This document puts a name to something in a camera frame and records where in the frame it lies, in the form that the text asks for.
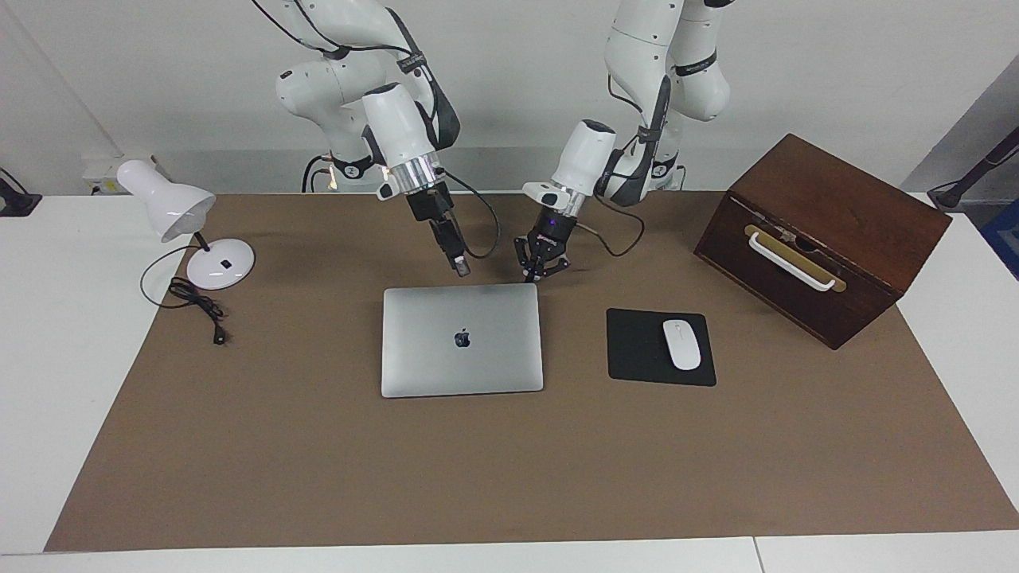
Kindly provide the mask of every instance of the brown desk mat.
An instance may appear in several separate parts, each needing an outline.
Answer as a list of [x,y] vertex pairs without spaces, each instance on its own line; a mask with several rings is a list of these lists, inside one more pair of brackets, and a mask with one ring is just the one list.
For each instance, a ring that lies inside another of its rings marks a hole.
[[[401,199],[220,197],[205,235],[258,256],[217,294],[232,341],[159,311],[46,550],[1019,528],[897,309],[833,352],[692,254],[719,197],[651,196],[622,259],[574,232],[539,285],[543,392],[396,401],[383,290],[519,280],[538,207],[494,198],[502,247],[460,280]],[[457,201],[482,249],[487,214]],[[705,314],[718,385],[610,379],[609,307]]]

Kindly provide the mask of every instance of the table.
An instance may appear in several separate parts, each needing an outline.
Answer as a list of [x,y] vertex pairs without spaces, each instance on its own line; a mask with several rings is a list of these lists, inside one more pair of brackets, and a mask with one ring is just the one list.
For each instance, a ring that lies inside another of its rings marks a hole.
[[[183,241],[159,244],[128,197],[47,198],[32,217],[0,222],[0,340],[17,349],[0,380],[0,571],[1019,569],[1019,532],[33,555],[155,315],[136,276]],[[173,268],[151,273],[150,289]],[[1015,503],[1019,285],[956,216],[900,308]]]

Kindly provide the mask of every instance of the silver laptop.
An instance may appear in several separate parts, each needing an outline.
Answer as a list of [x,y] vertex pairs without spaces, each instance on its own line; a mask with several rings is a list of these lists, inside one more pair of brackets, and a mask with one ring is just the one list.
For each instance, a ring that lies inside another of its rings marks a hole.
[[385,292],[385,398],[535,392],[542,385],[534,284]]

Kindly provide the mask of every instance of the white wall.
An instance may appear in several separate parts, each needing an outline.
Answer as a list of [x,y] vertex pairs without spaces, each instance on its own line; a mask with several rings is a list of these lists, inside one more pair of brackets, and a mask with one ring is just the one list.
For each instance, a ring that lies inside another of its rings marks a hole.
[[[1019,126],[1019,57],[1002,72],[952,131],[910,173],[909,191],[926,191],[962,177],[1006,136]],[[963,201],[1004,203],[1019,199],[1019,159],[983,176]]]
[[[176,179],[217,192],[296,190],[305,158],[324,146],[273,92],[277,73],[313,54],[247,1],[4,2],[115,146],[156,154]],[[444,162],[477,186],[511,189],[550,173],[581,117],[632,133],[633,112],[604,90],[601,52],[618,3],[388,2],[464,122]],[[733,103],[690,125],[688,188],[725,189],[787,132],[902,183],[1019,52],[1017,22],[1019,4],[1004,1],[733,4],[719,49]],[[0,161],[43,192],[70,192],[75,153],[102,136],[82,109],[54,103],[66,97],[23,80],[36,64],[10,43],[0,54]]]

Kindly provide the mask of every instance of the computer mouse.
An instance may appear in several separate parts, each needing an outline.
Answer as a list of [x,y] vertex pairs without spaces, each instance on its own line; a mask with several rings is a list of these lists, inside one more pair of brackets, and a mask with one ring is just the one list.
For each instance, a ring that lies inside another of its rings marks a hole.
[[682,319],[666,320],[661,323],[665,331],[665,343],[668,344],[668,355],[673,365],[680,370],[694,370],[700,366],[700,345],[694,327]]

